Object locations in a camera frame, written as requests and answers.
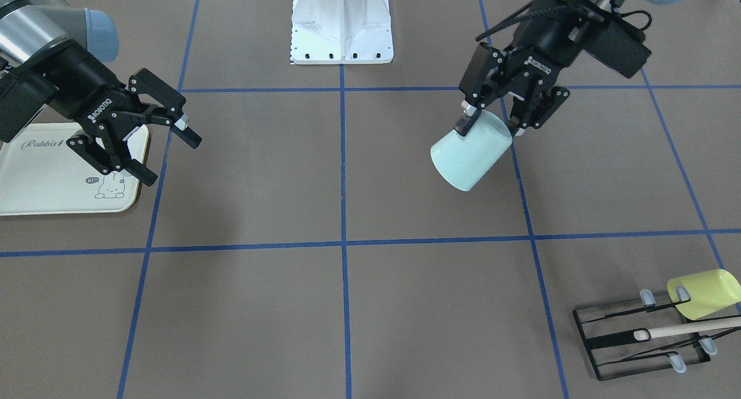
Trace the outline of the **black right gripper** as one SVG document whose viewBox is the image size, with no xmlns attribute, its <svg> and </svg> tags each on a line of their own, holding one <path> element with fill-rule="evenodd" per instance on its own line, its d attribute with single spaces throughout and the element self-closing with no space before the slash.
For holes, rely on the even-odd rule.
<svg viewBox="0 0 741 399">
<path fill-rule="evenodd" d="M 76 41 L 63 41 L 16 66 L 11 65 L 8 56 L 2 56 L 2 69 L 3 142 L 13 140 L 47 104 L 82 126 L 83 130 L 67 138 L 66 145 L 100 174 L 125 170 L 151 186 L 158 175 L 133 158 L 123 140 L 135 124 L 117 125 L 111 117 L 113 111 L 140 109 L 140 94 L 158 103 L 148 115 L 149 123 L 169 127 L 193 149 L 202 142 L 202 137 L 188 125 L 189 118 L 183 110 L 185 96 L 146 68 L 130 77 L 127 89 Z"/>
</svg>

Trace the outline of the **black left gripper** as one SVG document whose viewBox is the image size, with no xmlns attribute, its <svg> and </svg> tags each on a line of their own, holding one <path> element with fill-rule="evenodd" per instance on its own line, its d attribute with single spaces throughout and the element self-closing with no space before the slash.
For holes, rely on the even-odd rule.
<svg viewBox="0 0 741 399">
<path fill-rule="evenodd" d="M 478 43 L 461 78 L 465 99 L 455 132 L 468 135 L 483 109 L 505 94 L 512 97 L 505 121 L 512 136 L 542 127 L 571 96 L 557 85 L 559 73 L 584 50 L 583 37 L 607 21 L 608 13 L 586 0 L 531 0 L 510 14 L 501 21 L 502 29 L 516 27 L 505 53 Z"/>
</svg>

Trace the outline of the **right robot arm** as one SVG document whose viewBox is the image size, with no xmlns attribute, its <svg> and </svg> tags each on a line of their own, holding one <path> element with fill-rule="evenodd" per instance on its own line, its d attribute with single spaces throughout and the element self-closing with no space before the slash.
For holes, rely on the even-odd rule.
<svg viewBox="0 0 741 399">
<path fill-rule="evenodd" d="M 124 84 L 105 65 L 115 56 L 108 16 L 65 0 L 2 0 L 2 141 L 11 142 L 44 106 L 80 125 L 67 146 L 104 175 L 123 170 L 150 186 L 157 175 L 127 142 L 146 125 L 169 127 L 191 148 L 185 97 L 146 68 Z"/>
</svg>

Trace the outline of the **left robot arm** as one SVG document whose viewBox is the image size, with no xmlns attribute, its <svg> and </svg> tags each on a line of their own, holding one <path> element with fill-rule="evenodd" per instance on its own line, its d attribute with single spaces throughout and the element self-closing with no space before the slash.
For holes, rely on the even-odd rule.
<svg viewBox="0 0 741 399">
<path fill-rule="evenodd" d="M 453 130 L 466 136 L 493 101 L 513 97 L 505 131 L 540 128 L 570 96 L 556 84 L 559 72 L 583 51 L 630 79 L 651 51 L 645 32 L 621 11 L 626 0 L 529 0 L 503 21 L 476 37 L 476 50 L 460 90 L 463 115 Z M 646 0 L 669 5 L 683 0 Z"/>
</svg>

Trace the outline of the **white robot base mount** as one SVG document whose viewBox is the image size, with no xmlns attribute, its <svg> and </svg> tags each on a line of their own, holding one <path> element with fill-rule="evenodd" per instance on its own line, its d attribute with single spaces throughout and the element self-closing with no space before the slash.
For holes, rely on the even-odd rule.
<svg viewBox="0 0 741 399">
<path fill-rule="evenodd" d="M 293 0 L 291 22 L 291 64 L 394 60 L 389 0 Z"/>
</svg>

